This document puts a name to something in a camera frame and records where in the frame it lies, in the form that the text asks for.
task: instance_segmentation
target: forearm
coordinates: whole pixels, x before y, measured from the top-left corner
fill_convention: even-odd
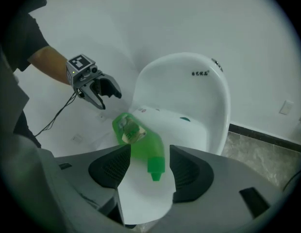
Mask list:
[[[49,77],[69,84],[67,81],[67,59],[56,49],[46,46],[35,52],[28,61]]]

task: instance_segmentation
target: black sleeve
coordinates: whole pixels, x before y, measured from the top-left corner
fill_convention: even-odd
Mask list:
[[[24,71],[30,63],[28,58],[48,46],[36,20],[29,14],[14,18],[2,41],[3,52],[13,71]]]

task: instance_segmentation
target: green bottle cap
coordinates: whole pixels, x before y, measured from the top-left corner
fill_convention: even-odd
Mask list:
[[[161,174],[165,172],[165,158],[152,157],[147,160],[147,172],[153,181],[160,181]]]

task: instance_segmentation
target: white wall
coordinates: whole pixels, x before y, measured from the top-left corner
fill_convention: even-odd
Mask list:
[[[301,144],[301,43],[274,0],[103,0],[138,69],[182,51],[217,59],[231,123]],[[285,100],[289,115],[279,114]]]
[[[32,13],[46,40],[67,58],[84,53],[116,78],[123,99],[106,100],[113,118],[131,104],[147,63],[175,52],[216,58],[231,91],[231,123],[301,144],[301,45],[272,0],[47,0]],[[29,95],[31,130],[43,128],[65,104],[71,87],[34,67],[17,72]],[[289,115],[279,114],[285,100]],[[94,150],[111,120],[83,100],[66,108],[38,140],[56,156]],[[80,134],[78,146],[70,139]]]

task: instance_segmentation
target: wire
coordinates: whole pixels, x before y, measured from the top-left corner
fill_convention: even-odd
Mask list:
[[[297,176],[301,173],[301,170],[299,170],[296,174],[294,174],[291,179],[288,180],[288,182],[285,184],[284,188],[283,188],[283,191],[287,188],[288,184],[290,184],[290,182]]]
[[[43,131],[50,130],[53,127],[53,124],[54,124],[55,120],[57,119],[57,117],[60,115],[60,113],[64,110],[65,107],[67,107],[68,105],[70,105],[71,103],[74,102],[76,96],[77,96],[77,94],[74,92],[72,94],[72,96],[69,98],[69,100],[66,102],[66,104],[57,112],[57,114],[55,115],[53,120],[51,120],[51,122],[48,123],[38,134],[36,134],[35,137],[40,135]]]

